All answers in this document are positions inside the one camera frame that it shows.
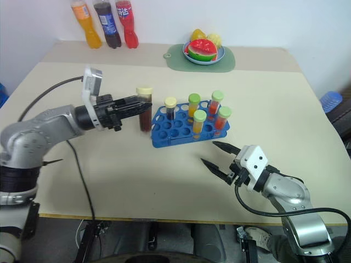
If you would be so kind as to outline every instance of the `table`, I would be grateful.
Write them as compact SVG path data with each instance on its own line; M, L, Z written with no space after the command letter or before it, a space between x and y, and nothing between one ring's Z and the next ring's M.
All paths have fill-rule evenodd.
M293 57L279 48L231 48L235 70L228 73L173 71L162 57L169 45L141 44L136 50L91 50L82 42L61 42L28 74L0 110L0 129L15 122L22 110L49 86L82 75L86 63L102 70L100 95L114 99L135 94L138 85L154 88L153 113L167 96L186 102L189 93L209 99L215 89L232 108L228 135L220 141L237 147L257 144L269 163L297 176L309 188L314 207L333 207L351 215L351 161L342 141ZM82 105L82 84L66 84L44 97L26 119L62 105ZM229 170L234 156L211 141L153 148L139 130L138 117L122 120L122 130L86 132L72 139L92 195L98 219L199 221L279 224L279 219L253 215L237 202L234 185L222 182L200 158ZM88 218L90 210L73 154L56 145L46 161L64 160L41 169L36 201L41 216ZM259 193L241 190L248 205L275 211ZM328 224L344 223L323 213Z

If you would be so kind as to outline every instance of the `orange soda bottle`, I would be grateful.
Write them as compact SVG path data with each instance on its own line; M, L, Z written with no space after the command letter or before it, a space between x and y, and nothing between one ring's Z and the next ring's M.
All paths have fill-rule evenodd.
M84 0L72 0L71 7L76 19L85 31L87 43L90 48L100 48L102 43L94 29L93 19Z

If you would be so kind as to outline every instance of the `red bottle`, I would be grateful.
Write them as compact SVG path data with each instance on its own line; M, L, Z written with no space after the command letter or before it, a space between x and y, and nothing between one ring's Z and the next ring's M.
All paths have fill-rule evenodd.
M134 16L130 1L116 2L117 14L121 24L124 26L124 40L128 48L137 48L139 45L138 37L134 32Z

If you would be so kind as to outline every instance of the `plate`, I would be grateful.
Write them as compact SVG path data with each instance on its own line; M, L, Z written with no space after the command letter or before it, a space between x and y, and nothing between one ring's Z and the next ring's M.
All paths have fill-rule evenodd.
M191 58L191 57L189 57L188 56L188 54L187 53L185 53L185 48L189 45L189 43L190 43L190 41L189 42L187 42L187 43L185 43L184 45L183 45L183 54L184 54L184 56L188 59L188 60L190 60L191 62L193 62L193 63L195 63L195 64L199 64L199 65L211 65L211 64L214 64L214 63L217 63L219 60L221 60L223 57L224 57L224 55L225 55L225 48L222 46L222 47L220 47L219 49L217 49L217 58L216 58L216 60L211 60L211 61L198 61L198 60L195 60L195 59L193 59L193 58Z

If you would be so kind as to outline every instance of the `white wall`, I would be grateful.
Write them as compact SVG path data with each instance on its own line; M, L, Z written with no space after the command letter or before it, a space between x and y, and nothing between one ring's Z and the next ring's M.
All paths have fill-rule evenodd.
M103 38L91 1L87 0ZM56 38L84 40L69 0L0 3L0 81L10 89ZM339 90L349 79L350 0L132 0L132 4L140 43L182 43L198 27L220 34L224 45L287 48L318 97L328 90ZM5 23L12 27L6 29ZM119 21L117 25L122 33ZM24 35L26 44L13 44ZM29 59L23 60L28 53Z

